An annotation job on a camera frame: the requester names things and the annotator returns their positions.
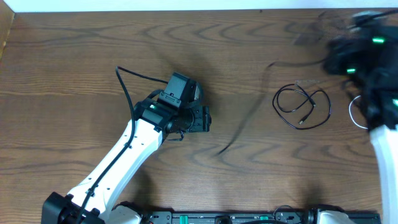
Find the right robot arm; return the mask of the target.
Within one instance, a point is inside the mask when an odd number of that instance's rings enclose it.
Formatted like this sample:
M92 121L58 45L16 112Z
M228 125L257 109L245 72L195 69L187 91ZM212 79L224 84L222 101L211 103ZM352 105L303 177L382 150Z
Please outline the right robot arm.
M330 41L323 68L360 92L381 184L383 222L397 223L397 27L377 15L354 20L354 36Z

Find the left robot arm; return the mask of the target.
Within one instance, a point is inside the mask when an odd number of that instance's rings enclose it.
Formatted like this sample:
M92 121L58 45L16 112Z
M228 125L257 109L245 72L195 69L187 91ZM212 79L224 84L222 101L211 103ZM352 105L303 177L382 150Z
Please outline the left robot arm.
M42 223L140 223L142 215L116 201L144 161L170 133L210 130L208 106L190 108L146 98L134 107L134 118L96 168L66 196L56 192L42 207Z

